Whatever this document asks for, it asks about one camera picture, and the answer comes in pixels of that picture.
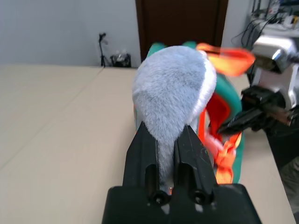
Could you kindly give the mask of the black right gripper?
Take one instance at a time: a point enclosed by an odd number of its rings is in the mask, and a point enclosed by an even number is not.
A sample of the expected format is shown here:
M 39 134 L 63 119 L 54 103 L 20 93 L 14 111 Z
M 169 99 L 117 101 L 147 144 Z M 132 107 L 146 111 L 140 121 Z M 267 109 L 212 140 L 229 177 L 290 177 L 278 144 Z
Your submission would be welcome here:
M 234 135 L 251 128 L 252 131 L 270 129 L 278 123 L 292 124 L 292 110 L 286 109 L 285 99 L 280 92 L 253 85 L 241 91 L 242 112 L 233 122 L 235 125 L 222 125 L 217 133 Z

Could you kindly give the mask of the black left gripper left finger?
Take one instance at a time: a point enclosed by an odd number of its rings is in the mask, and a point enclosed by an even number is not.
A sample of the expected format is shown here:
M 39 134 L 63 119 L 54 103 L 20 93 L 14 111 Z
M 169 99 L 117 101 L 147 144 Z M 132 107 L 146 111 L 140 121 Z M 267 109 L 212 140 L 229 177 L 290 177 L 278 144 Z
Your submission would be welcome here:
M 127 150 L 122 185 L 145 190 L 150 202 L 167 204 L 167 193 L 160 189 L 158 145 L 142 122 Z

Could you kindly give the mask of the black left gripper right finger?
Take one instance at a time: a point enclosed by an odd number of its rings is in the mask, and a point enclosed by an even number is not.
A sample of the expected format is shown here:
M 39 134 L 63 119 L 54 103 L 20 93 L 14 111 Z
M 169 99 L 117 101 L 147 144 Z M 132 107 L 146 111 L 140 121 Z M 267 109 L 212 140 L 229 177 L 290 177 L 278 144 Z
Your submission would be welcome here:
M 196 204 L 213 200 L 215 176 L 207 149 L 190 126 L 185 126 L 174 146 L 174 189 L 183 191 Z

